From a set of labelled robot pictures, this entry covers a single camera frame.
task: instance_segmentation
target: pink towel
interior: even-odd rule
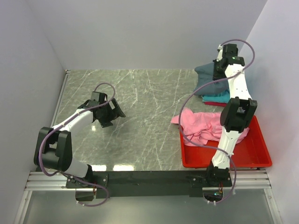
[[[171,123],[178,124],[178,116],[171,119]],[[182,112],[181,125],[188,139],[200,145],[205,145],[208,140],[220,141],[222,127],[220,125],[220,113],[199,112],[193,113],[185,108]],[[241,142],[247,135],[249,128],[245,128],[237,143]],[[187,146],[194,146],[184,140]]]

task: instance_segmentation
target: red tray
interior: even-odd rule
[[[247,136],[235,146],[232,159],[236,167],[258,168],[270,167],[272,161],[266,147],[256,116],[253,117]],[[215,155],[216,149],[186,146],[180,133],[183,166],[189,168],[206,168]],[[218,146],[217,141],[208,141],[208,146]]]

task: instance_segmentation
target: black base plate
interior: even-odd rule
[[[202,188],[218,187],[206,181],[206,171],[94,171],[97,184],[109,190],[110,197],[122,196],[178,196],[203,197]],[[231,178],[222,181],[223,187],[231,187]],[[66,188],[92,188],[71,180]],[[96,198],[105,198],[106,193],[97,189]]]

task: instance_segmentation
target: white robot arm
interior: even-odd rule
[[[221,113],[220,123],[222,134],[218,148],[232,156],[238,138],[244,128],[248,127],[257,107],[257,102],[251,99],[248,92],[245,74],[244,59],[238,56],[236,44],[227,44],[218,47],[218,56],[214,60],[213,79],[238,76],[229,79],[230,101]],[[230,167],[230,160],[223,152],[217,150],[208,167],[208,175],[221,179],[226,178]]]
[[[73,114],[78,114],[78,116],[70,123],[64,125],[73,115],[52,128],[43,127],[38,134],[34,163],[39,165],[39,148],[45,136],[52,130],[62,126],[62,128],[56,130],[46,142],[42,154],[44,166],[90,181],[93,176],[92,167],[73,158],[71,137],[75,136],[82,128],[93,123],[95,120],[98,120],[102,127],[108,127],[113,125],[111,123],[112,120],[118,117],[126,117],[115,99],[111,101],[114,105],[114,109],[112,109],[110,104],[92,109],[105,102],[107,102],[107,95],[105,93],[93,91],[91,99],[78,107]]]

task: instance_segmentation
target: metal frame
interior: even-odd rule
[[[265,189],[265,194],[266,194],[266,198],[267,198],[267,202],[269,205],[269,209],[274,221],[274,224],[281,224],[283,223],[282,218],[280,216],[280,212],[278,209],[278,206],[276,204],[274,195],[273,195],[273,191],[272,189]]]
[[[92,191],[93,189],[67,189],[65,188],[67,178],[61,174],[52,177],[45,176],[42,172],[30,172],[25,191]],[[266,170],[239,170],[235,189],[270,189],[271,185]],[[214,190],[218,188],[203,188],[203,190]]]
[[[65,72],[66,74],[64,77],[64,82],[59,94],[59,98],[58,98],[58,102],[56,105],[51,126],[53,126],[56,122],[57,113],[60,108],[62,95],[64,93],[70,71],[66,70]],[[235,177],[233,171],[230,171],[230,175],[232,179]],[[14,220],[14,224],[23,223],[33,191],[92,191],[93,190],[93,189],[67,189],[65,188],[66,181],[67,178],[61,174],[57,174],[53,177],[47,177],[42,172],[30,172],[26,183],[26,187],[24,189],[23,197],[17,215]],[[218,188],[203,188],[203,190],[215,190],[215,189]],[[235,189],[264,189],[274,224],[283,223],[265,169],[238,170]]]

